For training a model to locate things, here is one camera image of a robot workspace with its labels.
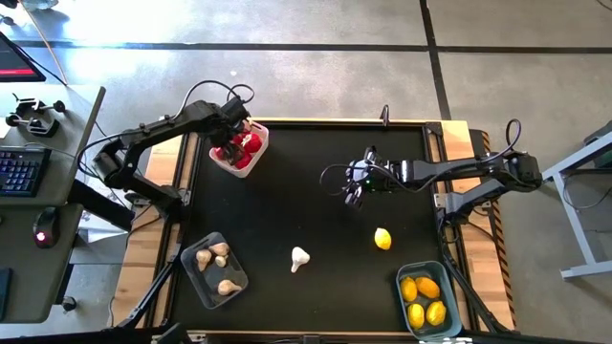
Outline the white paper sheet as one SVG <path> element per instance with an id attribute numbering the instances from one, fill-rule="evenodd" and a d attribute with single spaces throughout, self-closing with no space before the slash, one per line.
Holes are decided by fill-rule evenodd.
<path id="1" fill-rule="evenodd" d="M 119 213 L 111 214 L 110 211 L 103 210 L 103 215 L 100 217 L 85 208 L 81 214 L 78 229 L 86 232 L 89 243 L 114 235 L 128 234 L 136 217 L 134 206 L 123 190 L 108 189 L 101 191 L 100 195 L 106 200 L 105 204 L 115 204 L 116 207 L 111 207 L 111 209 Z"/>

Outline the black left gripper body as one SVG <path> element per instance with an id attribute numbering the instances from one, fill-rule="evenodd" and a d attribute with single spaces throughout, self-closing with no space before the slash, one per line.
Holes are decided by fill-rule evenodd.
<path id="1" fill-rule="evenodd" d="M 198 133 L 201 139 L 211 143 L 229 143 L 238 133 L 242 122 L 230 123 L 222 107 L 216 107 L 213 114 L 204 119 L 203 130 Z"/>

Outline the grey metal stand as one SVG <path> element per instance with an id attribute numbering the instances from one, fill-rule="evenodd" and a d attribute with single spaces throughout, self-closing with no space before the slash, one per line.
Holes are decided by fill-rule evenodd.
<path id="1" fill-rule="evenodd" d="M 554 223 L 560 226 L 551 239 L 569 254 L 561 278 L 612 275 L 612 119 L 542 177 L 541 191 L 555 202 Z"/>

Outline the blue plastic bin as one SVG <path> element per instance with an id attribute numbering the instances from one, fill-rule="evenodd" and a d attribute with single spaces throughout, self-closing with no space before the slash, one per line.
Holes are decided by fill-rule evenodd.
<path id="1" fill-rule="evenodd" d="M 418 296 L 413 302 L 403 300 L 400 290 L 401 281 L 411 277 L 414 281 L 417 277 L 429 277 L 434 280 L 441 290 L 441 295 L 437 299 L 429 299 L 418 292 Z M 456 336 L 463 328 L 461 317 L 455 301 L 453 288 L 448 278 L 447 272 L 442 264 L 435 261 L 425 261 L 402 266 L 396 276 L 397 291 L 400 296 L 401 310 L 404 314 L 404 322 L 408 330 L 419 340 L 423 341 L 439 341 L 447 337 Z M 426 310 L 430 303 L 434 301 L 442 301 L 447 307 L 447 315 L 445 322 L 437 327 L 431 326 L 426 322 Z M 406 308 L 408 305 L 418 303 L 425 310 L 425 324 L 420 330 L 413 331 L 408 324 Z"/>

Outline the black desk clamp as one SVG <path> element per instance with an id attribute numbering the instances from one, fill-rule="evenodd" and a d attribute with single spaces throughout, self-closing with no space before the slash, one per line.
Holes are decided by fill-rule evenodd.
<path id="1" fill-rule="evenodd" d="M 5 122 L 10 127 L 24 126 L 31 135 L 40 138 L 53 137 L 60 126 L 56 119 L 47 123 L 37 118 L 23 119 L 17 114 L 10 114 L 5 118 Z"/>
<path id="2" fill-rule="evenodd" d="M 54 110 L 58 113 L 66 112 L 66 105 L 61 100 L 54 102 L 52 105 L 47 105 L 36 97 L 19 97 L 17 94 L 12 95 L 16 102 L 13 113 L 18 116 L 25 116 L 29 112 L 44 115 L 47 110 Z"/>

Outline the black computer mouse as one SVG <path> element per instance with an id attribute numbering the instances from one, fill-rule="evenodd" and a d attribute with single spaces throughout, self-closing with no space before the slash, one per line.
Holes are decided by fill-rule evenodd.
<path id="1" fill-rule="evenodd" d="M 53 247 L 60 237 L 59 211 L 56 207 L 46 207 L 33 223 L 34 243 L 38 248 Z"/>

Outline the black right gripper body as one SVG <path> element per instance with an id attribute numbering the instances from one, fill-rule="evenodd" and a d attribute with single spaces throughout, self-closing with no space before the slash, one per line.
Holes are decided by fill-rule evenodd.
<path id="1" fill-rule="evenodd" d="M 386 192 L 402 185 L 389 169 L 379 165 L 370 166 L 366 172 L 354 172 L 349 165 L 348 180 L 351 186 L 361 186 L 362 192 Z"/>

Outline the grey desk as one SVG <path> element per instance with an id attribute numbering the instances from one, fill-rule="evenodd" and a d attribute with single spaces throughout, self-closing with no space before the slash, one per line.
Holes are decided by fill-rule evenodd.
<path id="1" fill-rule="evenodd" d="M 35 197 L 0 197 L 0 268 L 11 269 L 3 323 L 43 322 L 56 301 L 83 211 L 81 205 L 67 202 L 77 174 L 74 156 L 90 138 L 105 93 L 102 86 L 0 84 L 0 122 L 16 108 L 17 97 L 35 97 L 47 104 L 60 100 L 66 105 L 64 114 L 47 113 L 60 122 L 53 137 L 36 138 L 13 128 L 0 140 L 0 146 L 40 142 L 54 149 Z M 49 206 L 57 208 L 60 235 L 53 247 L 39 248 L 33 224 Z"/>

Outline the black keyboard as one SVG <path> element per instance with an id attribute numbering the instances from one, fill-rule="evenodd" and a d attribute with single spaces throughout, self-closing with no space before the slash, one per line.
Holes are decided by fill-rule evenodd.
<path id="1" fill-rule="evenodd" d="M 48 148 L 0 146 L 0 197 L 35 197 L 50 156 Z"/>

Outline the grey plastic bin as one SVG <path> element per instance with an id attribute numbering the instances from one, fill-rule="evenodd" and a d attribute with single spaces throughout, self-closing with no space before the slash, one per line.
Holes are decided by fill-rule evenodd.
<path id="1" fill-rule="evenodd" d="M 238 262 L 230 247 L 229 255 L 226 256 L 228 261 L 227 265 L 224 268 L 220 268 L 215 264 L 215 257 L 217 255 L 212 253 L 208 247 L 222 242 L 229 245 L 225 237 L 220 232 L 212 232 L 200 241 L 187 247 L 181 253 L 181 262 L 184 266 L 186 274 L 199 295 L 203 305 L 209 310 L 214 310 L 224 305 L 231 300 L 231 298 L 243 291 L 249 284 L 247 273 Z M 212 253 L 212 258 L 204 271 L 198 270 L 197 261 L 195 258 L 196 252 L 201 249 L 208 249 Z M 219 295 L 217 292 L 217 286 L 222 280 L 225 279 L 229 279 L 233 283 L 241 286 L 243 289 L 233 292 L 227 296 Z"/>

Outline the black tablet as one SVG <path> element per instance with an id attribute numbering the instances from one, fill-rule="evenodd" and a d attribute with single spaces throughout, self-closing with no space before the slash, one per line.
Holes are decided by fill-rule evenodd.
<path id="1" fill-rule="evenodd" d="M 0 268 L 0 321 L 5 318 L 9 304 L 11 288 L 11 268 Z"/>

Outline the white plastic basket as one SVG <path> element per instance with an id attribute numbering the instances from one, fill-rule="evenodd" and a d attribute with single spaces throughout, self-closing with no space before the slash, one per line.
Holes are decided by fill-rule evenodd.
<path id="1" fill-rule="evenodd" d="M 251 160 L 245 167 L 238 169 L 235 168 L 233 165 L 230 165 L 226 161 L 219 160 L 214 152 L 215 148 L 210 148 L 208 151 L 209 158 L 213 160 L 220 168 L 241 179 L 245 179 L 251 173 L 251 171 L 257 165 L 258 161 L 264 155 L 266 149 L 269 146 L 270 132 L 268 128 L 265 127 L 262 123 L 258 123 L 254 120 L 250 122 L 250 125 L 251 131 L 257 134 L 262 139 L 262 147 L 257 152 L 251 155 Z"/>

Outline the yellow black hazard tape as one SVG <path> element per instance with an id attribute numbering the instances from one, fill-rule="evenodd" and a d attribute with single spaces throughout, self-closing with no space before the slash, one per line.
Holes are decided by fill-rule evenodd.
<path id="1" fill-rule="evenodd" d="M 489 313 L 495 317 L 495 320 L 509 331 L 515 332 L 516 315 L 499 202 L 492 201 L 490 205 L 484 206 L 483 209 L 488 213 L 489 228 L 493 236 L 492 241 L 495 245 L 496 262 L 499 268 L 493 269 L 493 281 L 484 284 L 484 287 L 492 287 L 491 290 L 479 290 L 477 287 L 474 287 L 474 289 Z"/>

